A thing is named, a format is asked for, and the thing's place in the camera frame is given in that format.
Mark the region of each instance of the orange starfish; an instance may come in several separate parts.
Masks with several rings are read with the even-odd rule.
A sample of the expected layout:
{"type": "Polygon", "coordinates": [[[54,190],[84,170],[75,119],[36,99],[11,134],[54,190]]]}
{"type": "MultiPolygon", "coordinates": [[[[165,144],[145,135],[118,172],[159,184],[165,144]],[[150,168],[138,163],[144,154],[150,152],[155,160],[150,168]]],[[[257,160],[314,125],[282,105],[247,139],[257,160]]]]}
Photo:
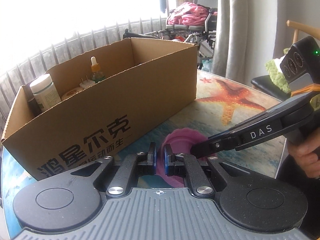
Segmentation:
{"type": "Polygon", "coordinates": [[[206,79],[206,78],[203,78],[203,79],[200,79],[203,83],[212,83],[211,82],[211,78],[209,79],[206,79]]]}
{"type": "Polygon", "coordinates": [[[221,121],[223,125],[227,125],[233,116],[233,112],[237,106],[247,106],[254,109],[264,111],[265,108],[254,102],[247,100],[245,97],[250,95],[251,92],[246,88],[240,88],[238,90],[231,89],[227,83],[222,80],[215,80],[221,88],[221,93],[208,98],[200,98],[201,102],[219,102],[223,104],[223,114],[221,121]]]}

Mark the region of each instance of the white dropper cap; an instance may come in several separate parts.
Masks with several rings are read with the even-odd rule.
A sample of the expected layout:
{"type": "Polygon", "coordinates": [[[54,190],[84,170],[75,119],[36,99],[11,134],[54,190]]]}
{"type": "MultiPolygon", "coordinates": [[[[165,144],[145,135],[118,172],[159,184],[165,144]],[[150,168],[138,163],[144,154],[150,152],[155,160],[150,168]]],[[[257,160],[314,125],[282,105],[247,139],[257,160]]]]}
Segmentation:
{"type": "Polygon", "coordinates": [[[97,65],[97,60],[95,57],[91,57],[91,64],[92,66],[97,65]]]}

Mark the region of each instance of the metal bolt head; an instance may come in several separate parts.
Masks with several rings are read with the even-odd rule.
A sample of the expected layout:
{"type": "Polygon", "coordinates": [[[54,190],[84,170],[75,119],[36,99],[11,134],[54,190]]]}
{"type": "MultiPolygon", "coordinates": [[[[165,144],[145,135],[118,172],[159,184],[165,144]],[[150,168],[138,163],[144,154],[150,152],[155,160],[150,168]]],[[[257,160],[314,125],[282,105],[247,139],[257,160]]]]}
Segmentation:
{"type": "Polygon", "coordinates": [[[124,189],[121,187],[111,187],[108,189],[108,192],[112,195],[119,195],[124,192],[124,189]]]}
{"type": "Polygon", "coordinates": [[[211,187],[208,186],[201,186],[197,188],[197,192],[200,194],[210,194],[213,191],[211,187]]]}

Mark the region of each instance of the dropper bottle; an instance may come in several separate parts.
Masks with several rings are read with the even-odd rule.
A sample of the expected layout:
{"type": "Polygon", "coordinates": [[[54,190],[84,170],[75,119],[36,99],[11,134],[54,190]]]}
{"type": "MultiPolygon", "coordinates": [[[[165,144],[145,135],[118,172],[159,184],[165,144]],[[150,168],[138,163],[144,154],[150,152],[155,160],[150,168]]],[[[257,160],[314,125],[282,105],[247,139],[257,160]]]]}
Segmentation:
{"type": "Polygon", "coordinates": [[[91,57],[91,71],[92,71],[92,80],[96,83],[106,79],[105,75],[100,71],[100,65],[97,63],[95,57],[91,57]]]}

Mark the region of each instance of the green cloth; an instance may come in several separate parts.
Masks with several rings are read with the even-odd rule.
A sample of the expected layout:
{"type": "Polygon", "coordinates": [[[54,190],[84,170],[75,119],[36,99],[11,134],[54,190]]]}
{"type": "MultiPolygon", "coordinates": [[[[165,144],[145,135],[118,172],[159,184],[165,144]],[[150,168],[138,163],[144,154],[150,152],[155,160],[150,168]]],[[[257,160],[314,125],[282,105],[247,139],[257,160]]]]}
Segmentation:
{"type": "MultiPolygon", "coordinates": [[[[289,49],[284,49],[284,54],[288,53],[289,49]]],[[[289,84],[287,80],[285,79],[283,73],[278,71],[278,68],[275,64],[274,59],[268,61],[266,64],[266,69],[269,73],[269,76],[271,78],[271,81],[278,87],[280,88],[283,92],[286,94],[289,94],[291,92],[289,88],[289,84]]]]}

